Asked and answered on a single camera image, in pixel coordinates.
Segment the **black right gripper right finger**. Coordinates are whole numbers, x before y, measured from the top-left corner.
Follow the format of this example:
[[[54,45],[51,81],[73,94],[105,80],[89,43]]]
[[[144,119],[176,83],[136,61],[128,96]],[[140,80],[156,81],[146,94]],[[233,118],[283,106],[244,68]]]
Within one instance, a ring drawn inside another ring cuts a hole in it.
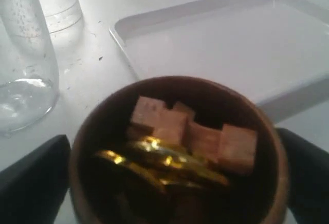
[[[288,159],[288,208],[297,223],[328,223],[328,152],[288,129],[277,132]]]

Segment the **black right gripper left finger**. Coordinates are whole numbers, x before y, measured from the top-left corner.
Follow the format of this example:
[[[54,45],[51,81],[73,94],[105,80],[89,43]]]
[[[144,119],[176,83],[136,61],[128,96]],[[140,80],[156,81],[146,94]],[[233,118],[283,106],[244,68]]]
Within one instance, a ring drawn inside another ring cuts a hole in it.
[[[1,171],[1,223],[54,223],[69,185],[70,144],[57,135]]]

